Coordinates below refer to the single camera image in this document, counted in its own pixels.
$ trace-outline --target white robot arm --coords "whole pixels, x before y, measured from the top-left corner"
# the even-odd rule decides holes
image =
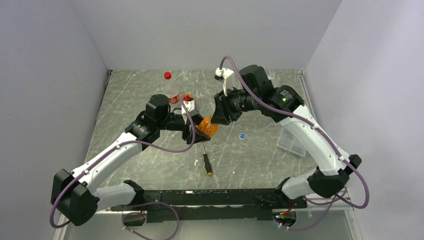
[[[79,226],[97,211],[142,202],[144,190],[131,180],[115,186],[99,186],[124,162],[147,148],[148,145],[140,144],[140,141],[153,143],[159,138],[160,130],[182,131],[182,139],[190,146],[209,141],[211,138],[198,129],[193,133],[186,116],[189,114],[196,125],[203,120],[195,108],[193,98],[185,95],[183,104],[187,111],[183,108],[181,114],[175,114],[170,111],[165,95],[152,96],[145,111],[142,111],[110,146],[73,171],[62,169],[54,176],[50,200],[53,207],[61,211],[74,225]],[[168,151],[179,153],[184,150]]]
[[[215,74],[215,79],[222,82],[224,88],[233,87],[234,71],[218,68]],[[304,104],[303,99],[293,88],[286,85],[274,88],[265,70],[257,65],[247,66],[239,74],[246,84],[245,87],[248,87],[262,102],[278,110],[300,116],[312,123],[313,127],[295,117],[276,113],[263,107],[244,87],[243,89],[226,89],[214,96],[215,112],[211,122],[228,125],[230,122],[237,121],[243,112],[261,111],[263,115],[271,117],[276,123],[289,130],[318,165],[316,169],[306,174],[286,178],[277,188],[283,193],[283,197],[294,200],[300,196],[315,193],[324,198],[330,198],[338,193],[352,173],[352,169],[347,167],[343,160],[357,168],[362,162],[359,156],[349,155],[329,139],[341,154],[340,157],[336,155],[327,139],[316,130],[316,128],[320,128],[325,134]],[[226,84],[227,78],[230,79],[231,84]]]

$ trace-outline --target marble surface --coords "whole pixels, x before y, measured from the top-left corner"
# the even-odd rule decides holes
[[[145,109],[151,95],[162,93],[163,74],[168,70],[113,71],[101,104],[86,161],[109,146]],[[215,71],[171,70],[181,94],[193,94],[202,116],[214,112],[214,95],[222,84]],[[274,86],[289,85],[305,93],[296,71],[267,71]],[[246,134],[245,139],[239,135]],[[277,147],[281,127],[259,111],[245,112],[237,122],[220,126],[205,144],[213,175],[206,175],[200,143],[183,153],[148,147],[134,156],[102,184],[102,187],[133,180],[146,190],[275,188],[286,177],[295,177],[316,167],[312,157],[298,157]],[[155,144],[171,149],[186,147],[181,132],[162,131]]]

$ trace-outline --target red bottle cap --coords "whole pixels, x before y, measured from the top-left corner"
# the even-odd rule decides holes
[[[165,74],[163,75],[165,77],[166,80],[170,80],[171,79],[171,73],[169,71],[165,72]]]
[[[182,95],[182,100],[190,101],[190,96],[189,95]]]

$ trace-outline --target plastic bottle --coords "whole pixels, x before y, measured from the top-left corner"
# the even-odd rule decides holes
[[[163,94],[168,97],[169,103],[177,104],[180,101],[180,90],[178,89],[175,81],[171,79],[172,75],[169,71],[163,75],[166,79],[166,84],[163,87]]]

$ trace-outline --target cable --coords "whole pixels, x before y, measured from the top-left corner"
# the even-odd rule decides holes
[[[312,200],[308,199],[306,196],[305,196],[305,200],[306,200],[308,203],[311,203],[311,204],[313,204],[313,205],[317,205],[317,206],[324,206],[324,205],[328,205],[328,204],[333,204],[333,203],[335,203],[335,202],[339,201],[339,200],[342,198],[342,196],[337,196],[337,197],[338,197],[338,198],[337,198],[335,201],[331,200],[331,201],[328,201],[328,202],[315,202],[315,201],[312,201]]]
[[[315,124],[312,123],[309,119],[304,118],[302,116],[299,116],[297,114],[294,114],[292,112],[288,112],[288,111],[283,111],[277,108],[274,108],[268,104],[266,104],[265,102],[263,102],[259,97],[257,97],[253,91],[249,88],[249,86],[245,83],[245,81],[243,80],[242,76],[240,75],[239,70],[237,69],[236,64],[234,63],[234,60],[226,55],[222,58],[220,64],[219,64],[219,69],[223,69],[223,65],[224,65],[224,61],[225,60],[229,60],[229,62],[231,63],[231,66],[235,72],[235,74],[237,75],[238,79],[240,80],[241,85],[244,87],[244,89],[253,97],[253,99],[255,99],[260,105],[262,105],[264,108],[271,110],[275,113],[279,113],[279,114],[283,114],[289,117],[293,117],[293,118],[297,118],[299,120],[302,120],[303,122],[307,123],[308,125],[310,125],[311,127],[313,127]],[[328,144],[331,146],[331,148],[334,150],[335,154],[340,158],[342,157],[342,154],[340,153],[340,151],[337,149],[337,147],[335,146],[335,144],[333,143],[333,141],[330,139],[330,137],[319,127],[315,128],[315,130],[321,134],[321,136],[328,142]],[[364,203],[362,205],[356,205],[353,204],[349,201],[347,201],[346,199],[341,199],[343,202],[349,204],[350,206],[354,207],[354,208],[358,208],[358,209],[363,209],[366,206],[368,206],[368,203],[370,201],[370,190],[368,188],[368,184],[365,181],[365,179],[362,177],[362,175],[356,170],[356,168],[354,166],[352,166],[352,164],[350,164],[347,160],[343,160],[343,162],[352,169],[352,171],[358,176],[358,178],[360,179],[360,181],[362,182],[363,188],[365,190],[365,200]]]
[[[275,204],[276,202],[278,202],[278,201],[267,200],[267,199],[262,198],[260,196],[253,196],[253,199],[254,200],[259,200],[259,201],[262,201],[262,202],[265,202],[265,203],[268,203],[268,204]]]
[[[177,213],[177,211],[175,211],[175,209],[172,207],[172,206],[170,206],[169,204],[167,204],[167,203],[164,203],[164,202],[161,202],[161,201],[158,201],[158,202],[147,202],[147,203],[143,203],[143,204],[137,204],[137,205],[124,205],[124,206],[126,206],[126,207],[131,207],[131,208],[136,208],[136,207],[144,207],[144,206],[147,206],[147,205],[153,205],[153,204],[159,204],[159,205],[164,205],[164,206],[166,206],[166,207],[168,207],[169,209],[171,209],[172,211],[173,211],[173,213],[175,214],[175,217],[176,217],[176,227],[175,227],[175,231],[171,234],[171,236],[169,236],[168,238],[165,238],[164,240],[170,240],[170,239],[172,239],[174,236],[175,236],[175,234],[177,234],[177,231],[178,231],[178,228],[180,227],[180,217],[178,216],[178,213]],[[143,238],[143,239],[146,239],[146,240],[153,240],[153,239],[151,239],[151,238],[148,238],[148,237],[146,237],[146,236],[144,236],[144,235],[141,235],[140,233],[138,233],[137,231],[134,231],[134,230],[132,230],[131,228],[129,228],[129,227],[127,227],[126,225],[125,225],[125,223],[124,223],[124,220],[125,220],[125,218],[127,217],[127,216],[129,216],[129,215],[142,215],[142,213],[140,213],[140,212],[136,212],[136,211],[133,211],[133,212],[130,212],[130,213],[127,213],[127,214],[125,214],[123,217],[122,217],[122,226],[123,226],[123,229],[122,230],[128,230],[129,232],[131,232],[131,233],[133,233],[133,234],[135,234],[135,235],[137,235],[137,236],[139,236],[139,237],[141,237],[141,238]]]
[[[188,113],[189,111],[187,110],[186,106],[183,104],[181,104],[181,106],[184,108],[184,110]],[[190,116],[190,114],[187,114],[188,120],[190,121],[190,125],[192,128],[191,131],[191,142],[190,144],[184,148],[184,149],[179,149],[179,150],[174,150],[174,149],[168,149],[165,147],[161,147],[155,144],[152,144],[150,142],[145,142],[145,141],[138,141],[138,140],[133,140],[133,141],[125,141],[122,142],[114,147],[112,147],[111,149],[109,149],[105,154],[103,154],[102,156],[100,156],[95,162],[93,162],[93,164],[91,164],[90,166],[88,166],[85,170],[86,171],[90,171],[91,169],[93,169],[97,164],[99,164],[101,161],[103,161],[107,156],[109,156],[111,153],[113,153],[115,150],[118,150],[120,147],[128,145],[128,144],[144,144],[165,152],[170,152],[170,153],[182,153],[185,152],[187,150],[189,150],[194,144],[195,144],[195,138],[196,138],[196,125],[193,122],[192,116]],[[64,226],[68,225],[71,221],[68,220],[67,222],[61,224],[61,225],[57,225],[55,223],[55,210],[58,208],[58,204],[60,202],[60,200],[62,199],[62,197],[65,195],[65,193],[68,191],[68,189],[74,184],[76,183],[79,179],[81,179],[86,173],[86,171],[82,171],[78,176],[76,176],[72,181],[70,181],[70,183],[68,185],[66,185],[66,187],[60,192],[60,194],[57,196],[56,200],[53,203],[53,207],[51,208],[50,211],[50,225],[55,228],[55,229],[60,229],[63,228]]]
[[[290,208],[287,211],[280,212],[279,214],[280,215],[287,215],[288,213],[290,213],[290,211],[293,209],[294,206],[295,206],[295,203],[293,202],[291,204]]]
[[[344,188],[344,192],[341,194],[340,197],[342,198],[347,192],[348,192],[348,189],[347,188]],[[337,201],[336,200],[337,198],[338,197],[336,195],[334,195],[334,197],[332,198],[332,200],[328,202],[329,205],[328,205],[327,209],[325,210],[325,212],[321,215],[321,217],[314,224],[312,224],[310,226],[307,226],[307,227],[302,227],[302,228],[290,228],[290,227],[286,227],[286,229],[287,230],[290,230],[290,231],[306,231],[306,230],[309,230],[309,229],[314,228],[315,226],[317,226],[318,224],[320,224],[320,222],[326,217],[326,215],[329,213],[329,210],[330,210],[331,206],[333,205],[333,203]]]

